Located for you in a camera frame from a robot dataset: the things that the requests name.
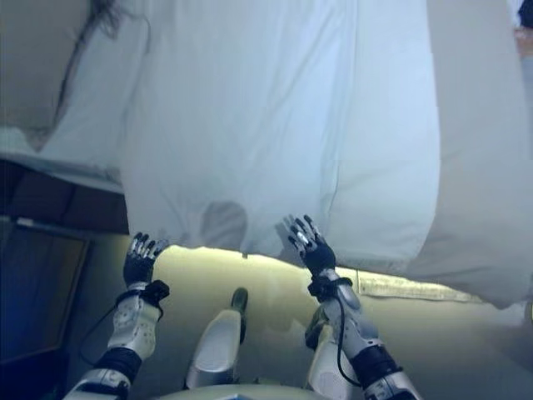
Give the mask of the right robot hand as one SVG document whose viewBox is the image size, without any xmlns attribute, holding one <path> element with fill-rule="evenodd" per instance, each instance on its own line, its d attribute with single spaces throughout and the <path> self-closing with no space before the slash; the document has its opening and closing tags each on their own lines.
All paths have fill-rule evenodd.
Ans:
<svg viewBox="0 0 533 400">
<path fill-rule="evenodd" d="M 336 255 L 308 215 L 296 217 L 290 224 L 289 231 L 289 243 L 313 276 L 335 269 Z"/>
</svg>

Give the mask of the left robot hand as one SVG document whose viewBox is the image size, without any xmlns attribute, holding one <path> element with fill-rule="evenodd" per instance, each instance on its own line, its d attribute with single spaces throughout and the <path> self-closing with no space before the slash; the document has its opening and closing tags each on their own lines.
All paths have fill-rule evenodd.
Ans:
<svg viewBox="0 0 533 400">
<path fill-rule="evenodd" d="M 164 239 L 155 241 L 146 233 L 135 234 L 129 244 L 122 270 L 126 286 L 129 288 L 150 283 L 155 262 L 167 247 L 168 242 Z"/>
</svg>

